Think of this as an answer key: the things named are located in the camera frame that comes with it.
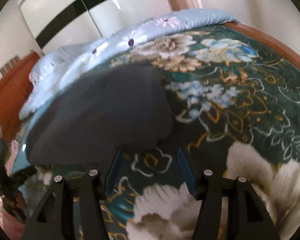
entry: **white flower pattern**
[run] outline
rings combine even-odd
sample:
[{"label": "white flower pattern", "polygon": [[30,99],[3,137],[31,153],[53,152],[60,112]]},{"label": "white flower pattern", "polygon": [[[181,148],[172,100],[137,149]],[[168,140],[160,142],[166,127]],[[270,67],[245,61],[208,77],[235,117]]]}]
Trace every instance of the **white flower pattern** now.
[{"label": "white flower pattern", "polygon": [[167,27],[167,25],[170,25],[170,27],[176,28],[176,25],[180,25],[180,20],[178,20],[175,16],[171,18],[159,18],[157,19],[155,25],[161,25],[162,27]]},{"label": "white flower pattern", "polygon": [[44,185],[50,185],[52,179],[52,168],[36,167],[37,168],[37,179],[41,180]]},{"label": "white flower pattern", "polygon": [[188,192],[186,184],[180,189],[155,184],[144,188],[135,199],[134,217],[127,223],[129,240],[187,240],[191,239],[201,201]]},{"label": "white flower pattern", "polygon": [[152,61],[153,66],[163,68],[164,70],[170,70],[174,72],[190,72],[195,71],[202,64],[194,57],[186,58],[185,56],[173,56],[168,59],[159,58]]},{"label": "white flower pattern", "polygon": [[122,41],[117,44],[117,47],[128,49],[143,42],[146,42],[148,35],[144,33],[145,32],[142,29],[133,30],[129,36],[125,36],[122,38]]},{"label": "white flower pattern", "polygon": [[281,240],[300,226],[300,164],[290,160],[278,171],[249,144],[235,142],[227,157],[226,178],[245,176],[264,202]]},{"label": "white flower pattern", "polygon": [[186,54],[190,51],[190,45],[196,43],[190,35],[174,34],[171,36],[162,36],[135,47],[131,51],[131,54],[135,57],[149,60],[159,57],[167,59],[172,56]]},{"label": "white flower pattern", "polygon": [[100,56],[100,54],[105,51],[108,45],[108,42],[104,42],[100,46],[96,47],[96,49],[92,53],[96,56]]},{"label": "white flower pattern", "polygon": [[208,35],[210,33],[211,32],[206,32],[206,31],[189,31],[186,32],[185,34],[192,35],[192,36],[201,36],[201,35]]}]

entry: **wooden headboard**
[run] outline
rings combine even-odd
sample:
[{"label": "wooden headboard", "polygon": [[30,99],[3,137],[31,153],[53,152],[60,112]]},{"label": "wooden headboard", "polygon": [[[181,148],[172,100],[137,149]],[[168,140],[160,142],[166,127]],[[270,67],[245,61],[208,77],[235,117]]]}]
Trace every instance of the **wooden headboard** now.
[{"label": "wooden headboard", "polygon": [[33,89],[29,73],[39,58],[32,52],[0,80],[0,126],[5,140],[13,140],[20,127],[19,111]]}]

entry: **metal screw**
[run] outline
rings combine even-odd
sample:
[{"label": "metal screw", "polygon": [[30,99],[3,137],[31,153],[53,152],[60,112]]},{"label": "metal screw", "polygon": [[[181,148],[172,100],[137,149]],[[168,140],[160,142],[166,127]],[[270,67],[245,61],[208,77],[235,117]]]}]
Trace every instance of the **metal screw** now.
[{"label": "metal screw", "polygon": [[238,181],[245,183],[247,179],[244,176],[239,176]]},{"label": "metal screw", "polygon": [[62,181],[62,176],[60,176],[60,175],[55,176],[55,177],[54,177],[54,181],[55,181],[56,183],[61,182],[61,181]]},{"label": "metal screw", "polygon": [[89,175],[90,176],[96,176],[97,174],[98,174],[97,170],[91,170],[91,171],[89,171]]},{"label": "metal screw", "polygon": [[211,176],[213,174],[211,170],[205,170],[203,173],[207,176]]}]

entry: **blue flower pattern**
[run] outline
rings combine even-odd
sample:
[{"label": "blue flower pattern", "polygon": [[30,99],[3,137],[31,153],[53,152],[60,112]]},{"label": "blue flower pattern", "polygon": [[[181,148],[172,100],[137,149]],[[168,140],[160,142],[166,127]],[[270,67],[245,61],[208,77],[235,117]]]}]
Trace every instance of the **blue flower pattern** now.
[{"label": "blue flower pattern", "polygon": [[177,96],[187,102],[189,115],[192,120],[197,119],[202,111],[209,111],[212,103],[221,108],[228,108],[240,93],[235,87],[225,89],[220,84],[204,86],[198,80],[177,83],[171,82],[166,86],[167,90],[176,92]]},{"label": "blue flower pattern", "polygon": [[252,62],[253,58],[258,57],[258,52],[244,42],[233,39],[204,39],[201,44],[206,46],[204,49],[189,52],[197,59],[209,63],[225,62],[229,66],[230,62]]}]

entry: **pink object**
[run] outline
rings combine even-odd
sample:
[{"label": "pink object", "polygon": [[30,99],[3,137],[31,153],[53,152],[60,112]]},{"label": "pink object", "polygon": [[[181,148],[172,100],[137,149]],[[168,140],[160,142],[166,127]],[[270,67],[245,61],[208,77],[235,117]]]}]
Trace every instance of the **pink object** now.
[{"label": "pink object", "polygon": [[18,155],[19,147],[20,144],[16,140],[11,141],[11,146],[10,146],[11,155],[5,165],[8,176],[11,175],[14,161],[16,160]]},{"label": "pink object", "polygon": [[2,229],[10,240],[21,240],[25,226],[2,209]]}]

